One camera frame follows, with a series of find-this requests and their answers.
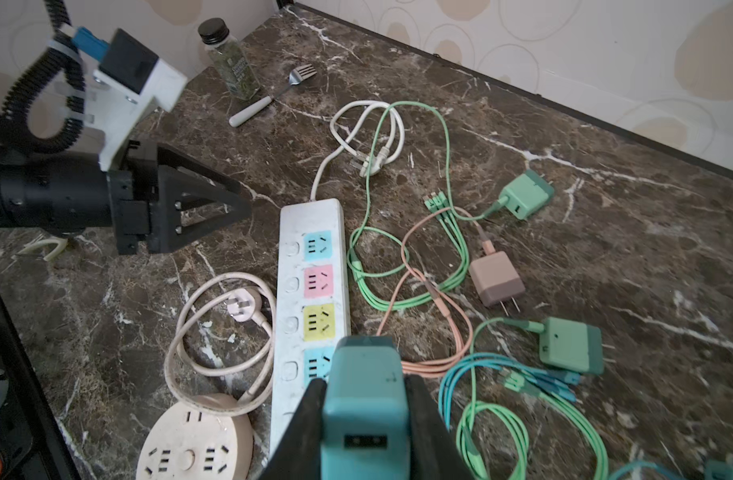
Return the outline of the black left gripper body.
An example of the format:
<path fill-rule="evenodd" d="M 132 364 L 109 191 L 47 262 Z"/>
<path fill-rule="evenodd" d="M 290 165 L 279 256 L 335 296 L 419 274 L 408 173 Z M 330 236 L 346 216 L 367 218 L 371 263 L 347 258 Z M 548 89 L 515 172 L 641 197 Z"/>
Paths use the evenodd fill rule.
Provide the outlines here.
<path fill-rule="evenodd" d="M 106 180 L 118 253 L 137 254 L 140 242 L 146 243 L 150 254 L 162 252 L 152 220 L 158 202 L 158 143 L 128 140 L 106 172 Z"/>

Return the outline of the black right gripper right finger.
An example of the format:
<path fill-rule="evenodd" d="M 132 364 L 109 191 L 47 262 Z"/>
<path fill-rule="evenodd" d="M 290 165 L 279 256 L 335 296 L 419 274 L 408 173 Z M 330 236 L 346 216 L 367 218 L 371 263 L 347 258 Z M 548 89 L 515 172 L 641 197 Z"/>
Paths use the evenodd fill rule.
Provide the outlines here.
<path fill-rule="evenodd" d="M 472 479 L 424 379 L 405 377 L 410 411 L 411 479 Z"/>

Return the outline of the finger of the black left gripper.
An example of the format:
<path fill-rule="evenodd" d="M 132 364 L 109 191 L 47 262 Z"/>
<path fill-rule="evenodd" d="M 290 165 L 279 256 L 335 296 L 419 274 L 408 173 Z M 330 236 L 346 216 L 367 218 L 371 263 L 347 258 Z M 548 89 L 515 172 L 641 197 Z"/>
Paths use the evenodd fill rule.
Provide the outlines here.
<path fill-rule="evenodd" d="M 174 253 L 208 234 L 250 218 L 252 206 L 242 197 L 240 185 L 214 171 L 205 176 L 172 166 L 158 168 L 158 199 L 150 202 L 150 228 L 146 246 L 152 254 Z M 210 207 L 212 215 L 184 224 L 186 212 Z"/>

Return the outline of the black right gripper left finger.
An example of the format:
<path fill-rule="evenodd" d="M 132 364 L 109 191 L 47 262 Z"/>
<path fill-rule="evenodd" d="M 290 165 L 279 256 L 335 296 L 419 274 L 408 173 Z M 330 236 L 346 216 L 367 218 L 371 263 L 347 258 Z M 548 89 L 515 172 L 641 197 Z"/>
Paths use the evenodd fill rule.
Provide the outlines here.
<path fill-rule="evenodd" d="M 278 448 L 258 479 L 320 480 L 320 444 L 324 425 L 322 410 L 326 386 L 328 384 L 322 379 L 312 380 L 308 384 Z"/>

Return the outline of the teal charger plug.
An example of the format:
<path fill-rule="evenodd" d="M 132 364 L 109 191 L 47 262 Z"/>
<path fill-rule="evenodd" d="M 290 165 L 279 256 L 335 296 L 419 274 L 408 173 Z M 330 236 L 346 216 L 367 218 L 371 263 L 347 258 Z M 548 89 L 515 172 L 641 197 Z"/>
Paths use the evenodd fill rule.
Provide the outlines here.
<path fill-rule="evenodd" d="M 320 477 L 408 479 L 410 470 L 410 409 L 394 343 L 342 338 L 322 410 Z"/>

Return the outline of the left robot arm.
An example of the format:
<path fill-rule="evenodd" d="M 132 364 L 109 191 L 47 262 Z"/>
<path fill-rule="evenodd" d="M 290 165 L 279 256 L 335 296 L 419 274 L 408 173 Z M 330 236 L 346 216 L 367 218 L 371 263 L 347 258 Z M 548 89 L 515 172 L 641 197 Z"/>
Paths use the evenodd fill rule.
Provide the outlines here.
<path fill-rule="evenodd" d="M 104 41 L 72 26 L 64 2 L 46 12 L 54 34 L 0 107 L 0 228 L 64 240 L 110 227 L 118 253 L 157 254 L 249 218 L 238 181 L 130 136 L 174 109 L 184 74 L 124 30 Z"/>

